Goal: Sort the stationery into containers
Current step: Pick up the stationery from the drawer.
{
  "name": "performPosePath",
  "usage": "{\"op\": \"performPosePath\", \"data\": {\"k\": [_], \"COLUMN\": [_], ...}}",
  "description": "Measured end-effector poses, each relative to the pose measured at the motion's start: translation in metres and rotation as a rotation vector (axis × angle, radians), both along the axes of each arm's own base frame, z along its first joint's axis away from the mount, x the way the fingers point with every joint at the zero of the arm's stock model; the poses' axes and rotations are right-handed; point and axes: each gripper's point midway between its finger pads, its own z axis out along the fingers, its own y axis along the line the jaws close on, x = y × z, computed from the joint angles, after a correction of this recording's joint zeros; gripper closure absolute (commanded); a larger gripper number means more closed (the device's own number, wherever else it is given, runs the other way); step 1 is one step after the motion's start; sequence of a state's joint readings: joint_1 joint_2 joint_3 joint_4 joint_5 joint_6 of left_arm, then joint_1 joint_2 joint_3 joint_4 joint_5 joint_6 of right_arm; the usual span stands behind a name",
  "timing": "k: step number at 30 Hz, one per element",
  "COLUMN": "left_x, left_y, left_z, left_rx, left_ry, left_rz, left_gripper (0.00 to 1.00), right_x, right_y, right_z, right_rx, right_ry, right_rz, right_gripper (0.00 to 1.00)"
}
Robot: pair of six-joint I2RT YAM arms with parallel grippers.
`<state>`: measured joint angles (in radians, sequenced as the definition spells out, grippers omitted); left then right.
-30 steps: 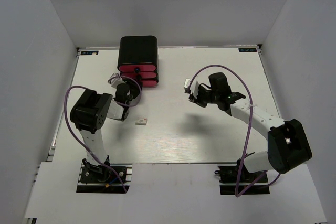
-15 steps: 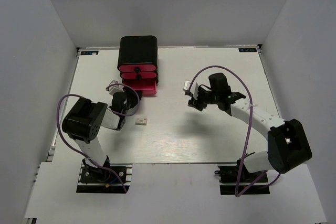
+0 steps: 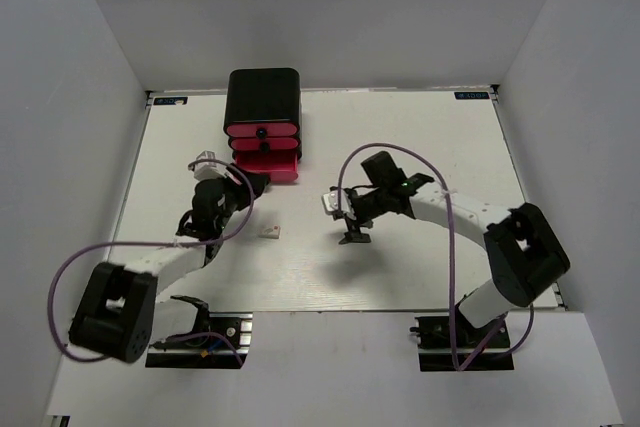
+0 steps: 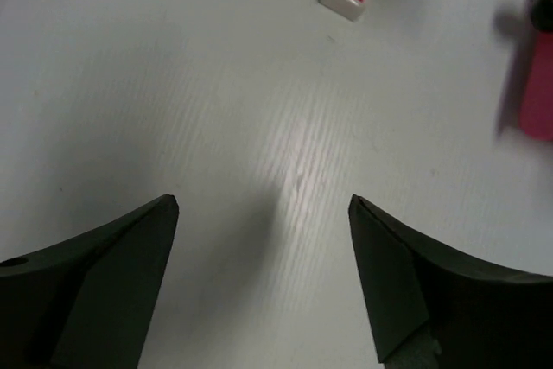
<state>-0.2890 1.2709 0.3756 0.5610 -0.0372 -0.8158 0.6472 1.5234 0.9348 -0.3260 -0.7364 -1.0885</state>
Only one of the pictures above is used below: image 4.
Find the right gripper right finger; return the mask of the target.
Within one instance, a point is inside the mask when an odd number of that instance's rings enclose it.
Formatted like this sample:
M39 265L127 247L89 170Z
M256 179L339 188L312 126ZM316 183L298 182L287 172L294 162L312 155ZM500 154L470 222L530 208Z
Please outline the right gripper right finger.
M385 367L551 367L551 277L466 254L358 195L348 216Z

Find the pink bottom drawer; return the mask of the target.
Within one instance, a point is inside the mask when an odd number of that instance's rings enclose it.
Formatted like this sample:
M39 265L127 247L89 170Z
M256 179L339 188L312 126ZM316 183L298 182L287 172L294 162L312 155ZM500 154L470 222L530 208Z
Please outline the pink bottom drawer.
M531 0L528 19L533 32L531 61L518 116L529 137L552 140L552 0Z

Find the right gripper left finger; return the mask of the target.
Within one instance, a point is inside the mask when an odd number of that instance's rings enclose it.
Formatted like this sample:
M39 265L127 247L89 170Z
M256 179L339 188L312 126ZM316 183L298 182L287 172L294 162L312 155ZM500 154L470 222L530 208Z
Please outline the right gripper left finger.
M135 368L178 221L165 194L1 263L3 368Z

